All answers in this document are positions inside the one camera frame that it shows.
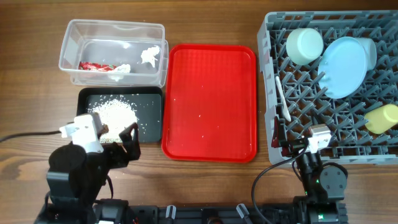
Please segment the white tissue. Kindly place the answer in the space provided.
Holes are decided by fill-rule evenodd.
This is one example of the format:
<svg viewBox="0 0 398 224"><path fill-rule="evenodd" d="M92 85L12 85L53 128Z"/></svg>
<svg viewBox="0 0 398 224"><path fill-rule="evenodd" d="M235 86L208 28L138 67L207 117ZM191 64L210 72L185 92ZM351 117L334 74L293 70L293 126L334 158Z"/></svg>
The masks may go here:
<svg viewBox="0 0 398 224"><path fill-rule="evenodd" d="M129 64L122 64L115 69L109 71L108 77L116 82L124 78L125 73L131 72L131 66Z"/></svg>
<svg viewBox="0 0 398 224"><path fill-rule="evenodd" d="M152 67L155 67L155 62L157 61L156 56L160 54L160 47L155 45L154 47L149 47L147 50L143 50L141 53L141 63L150 63Z"/></svg>

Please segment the white rice pile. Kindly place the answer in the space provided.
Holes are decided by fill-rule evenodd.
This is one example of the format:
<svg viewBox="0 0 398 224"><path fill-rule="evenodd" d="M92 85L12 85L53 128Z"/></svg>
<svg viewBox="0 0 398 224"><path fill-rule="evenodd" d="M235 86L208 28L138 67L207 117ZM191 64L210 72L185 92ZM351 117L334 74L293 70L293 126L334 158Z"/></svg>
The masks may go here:
<svg viewBox="0 0 398 224"><path fill-rule="evenodd" d="M86 112L98 113L102 124L107 125L108 132L100 136L100 143L121 143L119 133L132 123L140 127L139 137L147 140L146 123L139 117L141 109L145 108L144 95L140 94L102 94L90 95L86 99Z"/></svg>

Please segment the white plastic spoon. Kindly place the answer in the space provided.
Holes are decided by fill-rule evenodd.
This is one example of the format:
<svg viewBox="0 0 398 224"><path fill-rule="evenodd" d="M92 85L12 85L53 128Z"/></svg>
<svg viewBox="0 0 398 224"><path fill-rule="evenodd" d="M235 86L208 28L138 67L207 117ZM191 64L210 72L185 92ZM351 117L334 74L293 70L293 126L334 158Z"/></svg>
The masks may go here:
<svg viewBox="0 0 398 224"><path fill-rule="evenodd" d="M283 89L282 89L282 84L280 82L279 76L275 77L275 84L276 84L276 87L278 89L278 92L279 92L279 95L280 95L280 98L281 98L281 102L282 102L282 115L285 118L285 120L287 120L288 122L291 122L292 118L290 116L290 113L289 113L289 110L288 110L288 107L287 107L287 102L285 100L285 96L284 96L284 92L283 92Z"/></svg>

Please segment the brown food chunk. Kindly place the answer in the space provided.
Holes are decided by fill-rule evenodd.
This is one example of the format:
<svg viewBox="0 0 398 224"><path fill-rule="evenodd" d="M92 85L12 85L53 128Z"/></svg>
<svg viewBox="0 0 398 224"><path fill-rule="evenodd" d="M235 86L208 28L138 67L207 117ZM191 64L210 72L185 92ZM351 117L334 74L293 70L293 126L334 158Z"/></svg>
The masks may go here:
<svg viewBox="0 0 398 224"><path fill-rule="evenodd" d="M101 134L106 134L109 132L109 128L106 124L103 125L103 128L101 130Z"/></svg>

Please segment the light blue bowl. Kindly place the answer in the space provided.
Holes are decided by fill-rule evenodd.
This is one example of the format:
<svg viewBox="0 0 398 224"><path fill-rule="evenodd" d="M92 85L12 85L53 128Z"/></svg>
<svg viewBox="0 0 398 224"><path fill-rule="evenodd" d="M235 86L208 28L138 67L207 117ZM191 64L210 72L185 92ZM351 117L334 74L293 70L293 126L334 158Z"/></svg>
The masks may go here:
<svg viewBox="0 0 398 224"><path fill-rule="evenodd" d="M376 44L369 38L356 38L356 40L363 46L368 61L367 70L373 70L377 62Z"/></svg>

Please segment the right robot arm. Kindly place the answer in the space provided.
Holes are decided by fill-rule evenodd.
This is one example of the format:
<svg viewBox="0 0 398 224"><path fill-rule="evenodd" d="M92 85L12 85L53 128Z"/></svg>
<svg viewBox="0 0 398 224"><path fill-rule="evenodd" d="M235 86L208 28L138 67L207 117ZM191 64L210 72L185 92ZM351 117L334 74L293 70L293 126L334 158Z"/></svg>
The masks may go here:
<svg viewBox="0 0 398 224"><path fill-rule="evenodd" d="M271 146L280 147L283 156L292 157L291 164L299 176L304 196L294 198L294 223L348 223L348 214L341 201L345 198L348 171L335 162L322 162L320 151L331 140L331 131L314 117L315 124L306 136L286 140L282 124L274 118Z"/></svg>

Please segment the green bowl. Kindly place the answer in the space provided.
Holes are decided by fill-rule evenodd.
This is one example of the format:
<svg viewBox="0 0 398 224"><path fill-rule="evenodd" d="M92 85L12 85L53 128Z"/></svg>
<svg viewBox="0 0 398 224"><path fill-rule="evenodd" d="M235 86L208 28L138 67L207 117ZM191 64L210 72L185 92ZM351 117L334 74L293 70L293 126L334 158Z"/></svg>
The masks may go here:
<svg viewBox="0 0 398 224"><path fill-rule="evenodd" d="M295 29L287 38L286 51L293 63L307 65L322 54L322 36L312 28Z"/></svg>

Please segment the yellow plastic cup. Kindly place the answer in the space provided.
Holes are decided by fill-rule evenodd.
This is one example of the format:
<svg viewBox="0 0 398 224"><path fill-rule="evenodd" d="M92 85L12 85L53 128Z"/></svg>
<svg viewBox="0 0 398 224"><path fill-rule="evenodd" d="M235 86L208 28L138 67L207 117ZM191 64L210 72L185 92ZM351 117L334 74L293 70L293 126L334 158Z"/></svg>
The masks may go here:
<svg viewBox="0 0 398 224"><path fill-rule="evenodd" d="M365 114L365 127L374 134L382 134L397 124L397 106L384 105Z"/></svg>

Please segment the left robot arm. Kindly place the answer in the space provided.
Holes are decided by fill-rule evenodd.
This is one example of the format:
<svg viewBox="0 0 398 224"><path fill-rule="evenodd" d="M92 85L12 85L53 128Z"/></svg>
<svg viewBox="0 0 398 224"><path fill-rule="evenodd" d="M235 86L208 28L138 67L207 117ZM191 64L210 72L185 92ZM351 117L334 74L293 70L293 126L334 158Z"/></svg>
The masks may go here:
<svg viewBox="0 0 398 224"><path fill-rule="evenodd" d="M128 166L141 155L137 123L120 133L121 144L103 145L103 152L85 152L73 143L50 155L47 172L49 192L36 223L135 223L136 216L125 200L98 200L100 189L112 181L111 169Z"/></svg>

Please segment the light blue plate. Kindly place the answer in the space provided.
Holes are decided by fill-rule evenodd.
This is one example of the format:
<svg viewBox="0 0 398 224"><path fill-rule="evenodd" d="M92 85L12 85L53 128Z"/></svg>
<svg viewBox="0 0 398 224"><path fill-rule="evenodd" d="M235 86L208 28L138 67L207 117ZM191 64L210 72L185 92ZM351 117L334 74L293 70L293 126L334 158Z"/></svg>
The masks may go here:
<svg viewBox="0 0 398 224"><path fill-rule="evenodd" d="M333 41L322 55L318 66L321 79L318 84L326 88L325 95L332 99L349 96L362 84L368 70L368 56L364 47L353 37Z"/></svg>

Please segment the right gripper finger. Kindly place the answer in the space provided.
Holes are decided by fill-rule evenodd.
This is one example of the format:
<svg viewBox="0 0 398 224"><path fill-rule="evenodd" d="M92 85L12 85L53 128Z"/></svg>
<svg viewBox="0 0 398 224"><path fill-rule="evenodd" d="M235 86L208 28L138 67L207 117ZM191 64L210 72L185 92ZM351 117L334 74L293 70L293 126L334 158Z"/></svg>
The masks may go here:
<svg viewBox="0 0 398 224"><path fill-rule="evenodd" d="M322 128L325 127L325 123L323 122L323 120L321 119L321 117L319 117L318 114L313 113L312 114L312 128Z"/></svg>
<svg viewBox="0 0 398 224"><path fill-rule="evenodd" d="M274 133L272 136L271 146L274 148L283 147L285 144L284 133L281 123L277 116L274 117Z"/></svg>

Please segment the red snack wrapper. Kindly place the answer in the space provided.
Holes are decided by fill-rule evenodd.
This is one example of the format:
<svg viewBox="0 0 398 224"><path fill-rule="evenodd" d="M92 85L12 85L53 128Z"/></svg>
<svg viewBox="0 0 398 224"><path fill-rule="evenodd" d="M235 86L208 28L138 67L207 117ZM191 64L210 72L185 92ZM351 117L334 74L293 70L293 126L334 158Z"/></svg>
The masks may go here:
<svg viewBox="0 0 398 224"><path fill-rule="evenodd" d="M91 63L91 62L80 62L78 69L79 70L88 70L88 71L97 71L97 72L110 72L116 68L115 65L106 65L99 63Z"/></svg>

